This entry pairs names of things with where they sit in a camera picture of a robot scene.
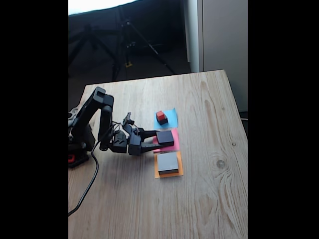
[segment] gray cube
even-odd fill
[[[176,152],[161,153],[158,155],[159,174],[178,173],[178,161]]]

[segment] white backdrop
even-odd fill
[[[69,0],[69,15],[107,9],[134,1],[136,0]]]

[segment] white wall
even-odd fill
[[[248,111],[248,0],[203,0],[204,71],[224,69],[238,110]]]

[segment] black tripod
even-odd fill
[[[145,37],[135,28],[135,26],[130,22],[129,19],[125,18],[123,8],[119,7],[119,15],[121,19],[121,36],[123,37],[123,48],[125,52],[125,67],[130,67],[132,64],[129,61],[129,50],[130,47],[133,46],[132,42],[130,41],[130,34],[129,31],[132,29],[140,38],[142,41],[146,43],[147,46],[150,47],[150,49],[153,51],[153,56],[159,60],[164,66],[166,66],[173,75],[175,75],[175,72],[173,69],[160,57],[159,53],[154,49],[154,47],[145,39]]]
[[[71,52],[69,56],[69,66],[77,56],[77,54],[80,52],[83,45],[89,41],[92,48],[94,50],[97,49],[97,46],[99,45],[108,55],[111,56],[113,59],[113,65],[112,65],[112,81],[115,81],[117,78],[117,75],[120,71],[121,64],[118,60],[119,55],[119,47],[122,45],[125,53],[125,67],[130,67],[132,64],[129,61],[129,50],[132,46],[132,42],[130,41],[130,34],[129,34],[129,28],[132,29],[140,38],[142,41],[144,41],[147,46],[150,47],[150,49],[153,51],[153,56],[159,60],[164,66],[166,66],[174,75],[175,72],[173,69],[159,56],[159,53],[154,49],[154,47],[143,37],[143,35],[134,27],[134,25],[129,21],[129,19],[126,19],[123,13],[123,9],[121,6],[119,6],[119,15],[121,19],[121,30],[99,30],[99,29],[92,29],[90,25],[85,26],[84,31],[69,38],[69,44],[78,41],[77,45]],[[105,35],[116,35],[117,36],[117,46],[116,46],[116,53],[113,54],[113,52],[98,38],[98,36],[105,36]]]
[[[85,26],[83,32],[80,32],[77,35],[69,38],[69,44],[79,40],[69,56],[69,66],[72,64],[75,57],[79,54],[84,44],[89,41],[93,50],[97,50],[98,46],[100,46],[113,59],[112,81],[116,80],[116,77],[121,68],[119,60],[117,56],[98,38],[98,36],[117,35],[118,37],[120,37],[119,34],[120,32],[117,30],[100,30],[92,29],[90,25]]]

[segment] orange paper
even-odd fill
[[[168,174],[159,174],[159,168],[158,168],[158,155],[154,155],[155,160],[155,178],[167,178],[167,177],[174,177],[174,176],[182,176],[183,174],[183,164],[181,162],[181,154],[180,151],[176,152],[177,155],[177,162],[178,162],[178,173],[168,173]]]

